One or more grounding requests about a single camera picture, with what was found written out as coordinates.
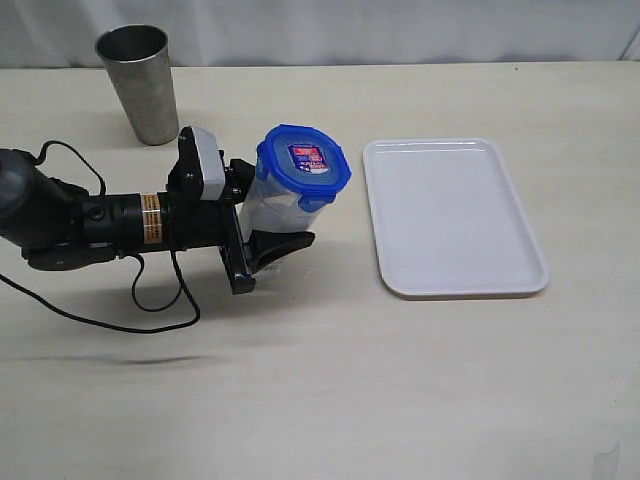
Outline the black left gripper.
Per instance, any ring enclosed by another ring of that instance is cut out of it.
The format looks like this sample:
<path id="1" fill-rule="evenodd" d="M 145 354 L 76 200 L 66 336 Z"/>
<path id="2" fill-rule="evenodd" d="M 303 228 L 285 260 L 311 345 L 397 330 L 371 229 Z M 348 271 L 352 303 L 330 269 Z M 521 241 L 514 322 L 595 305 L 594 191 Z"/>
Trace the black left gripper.
<path id="1" fill-rule="evenodd" d="M 201 200 L 203 180 L 191 127 L 182 128 L 178 135 L 178 159 L 166 184 L 172 243 L 179 250 L 218 248 L 232 293 L 250 293 L 256 285 L 250 271 L 260 272 L 292 253 L 310 247 L 315 234 L 310 231 L 253 230 L 247 242 L 248 267 L 236 206 L 245 201 L 256 167 L 239 158 L 226 163 L 224 151 L 219 148 L 226 186 L 218 201 Z"/>

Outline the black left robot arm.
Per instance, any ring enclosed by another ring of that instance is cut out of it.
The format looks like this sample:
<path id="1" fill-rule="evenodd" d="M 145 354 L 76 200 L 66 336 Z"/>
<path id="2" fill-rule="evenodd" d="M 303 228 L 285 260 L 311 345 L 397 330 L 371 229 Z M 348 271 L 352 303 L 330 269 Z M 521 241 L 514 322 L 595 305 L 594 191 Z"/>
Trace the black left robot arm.
<path id="1" fill-rule="evenodd" d="M 187 126 L 163 192 L 90 194 L 48 177 L 28 152 L 1 152 L 1 236 L 40 271 L 70 271 L 128 255 L 216 247 L 235 294 L 251 292 L 254 274 L 305 249 L 313 233 L 241 233 L 236 212 L 253 165 L 226 163 L 213 133 Z"/>

